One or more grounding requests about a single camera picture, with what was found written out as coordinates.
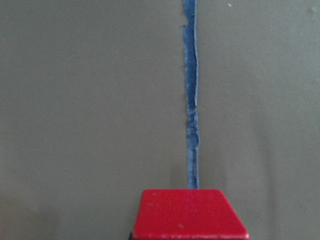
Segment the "brown paper mat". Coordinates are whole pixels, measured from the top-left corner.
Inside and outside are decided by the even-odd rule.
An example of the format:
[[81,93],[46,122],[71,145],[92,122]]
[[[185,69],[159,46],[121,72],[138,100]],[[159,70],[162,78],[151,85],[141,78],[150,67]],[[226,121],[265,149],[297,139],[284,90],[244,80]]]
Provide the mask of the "brown paper mat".
[[[0,237],[126,240],[185,188],[180,0],[0,3]],[[199,178],[253,240],[320,237],[320,3],[200,0]]]

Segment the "blue tape line lengthwise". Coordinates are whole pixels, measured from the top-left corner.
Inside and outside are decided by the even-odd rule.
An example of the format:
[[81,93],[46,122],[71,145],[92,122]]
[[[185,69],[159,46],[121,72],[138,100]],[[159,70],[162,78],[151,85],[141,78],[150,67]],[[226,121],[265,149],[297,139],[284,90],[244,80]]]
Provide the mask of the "blue tape line lengthwise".
[[197,47],[197,1],[184,0],[183,9],[187,24],[183,26],[185,93],[187,104],[186,149],[188,188],[199,189],[199,57]]

